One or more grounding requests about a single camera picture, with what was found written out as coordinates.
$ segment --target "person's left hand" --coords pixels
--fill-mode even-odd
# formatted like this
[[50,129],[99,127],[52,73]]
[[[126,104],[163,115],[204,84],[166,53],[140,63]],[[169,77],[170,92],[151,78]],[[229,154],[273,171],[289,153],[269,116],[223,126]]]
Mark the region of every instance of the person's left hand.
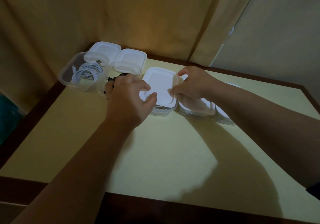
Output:
[[106,121],[119,122],[124,127],[132,129],[140,125],[157,102],[156,92],[143,102],[139,97],[142,89],[149,91],[151,87],[132,74],[118,76],[115,81],[109,81],[105,86],[108,96]]

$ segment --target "person's right arm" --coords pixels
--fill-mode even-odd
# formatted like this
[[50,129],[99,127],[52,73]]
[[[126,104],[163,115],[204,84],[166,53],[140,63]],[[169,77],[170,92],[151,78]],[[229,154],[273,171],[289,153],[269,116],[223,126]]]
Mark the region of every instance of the person's right arm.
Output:
[[286,109],[204,70],[187,66],[175,93],[217,104],[284,171],[304,187],[320,182],[320,121]]

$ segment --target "coiled white cable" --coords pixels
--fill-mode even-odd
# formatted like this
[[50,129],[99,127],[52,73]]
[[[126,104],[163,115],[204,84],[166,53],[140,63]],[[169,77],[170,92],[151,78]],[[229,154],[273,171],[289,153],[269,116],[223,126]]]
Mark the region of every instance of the coiled white cable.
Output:
[[96,82],[98,78],[103,73],[103,69],[99,66],[97,62],[93,63],[84,63],[77,70],[75,65],[72,66],[72,82],[79,84],[81,78],[88,78]]

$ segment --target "forearm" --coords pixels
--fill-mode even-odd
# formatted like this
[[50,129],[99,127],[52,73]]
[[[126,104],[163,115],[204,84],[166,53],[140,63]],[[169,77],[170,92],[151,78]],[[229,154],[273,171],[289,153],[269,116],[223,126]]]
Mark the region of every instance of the forearm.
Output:
[[104,122],[13,223],[93,223],[132,129]]
[[225,83],[209,97],[300,184],[320,181],[319,120]]

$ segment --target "dark sleeve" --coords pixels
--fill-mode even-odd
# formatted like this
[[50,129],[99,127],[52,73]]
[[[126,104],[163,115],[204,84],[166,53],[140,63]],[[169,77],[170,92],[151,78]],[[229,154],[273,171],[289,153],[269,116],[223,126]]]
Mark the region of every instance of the dark sleeve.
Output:
[[309,188],[306,189],[306,191],[309,194],[312,194],[314,197],[316,197],[318,200],[320,200],[320,182],[317,183],[314,186],[311,186]]

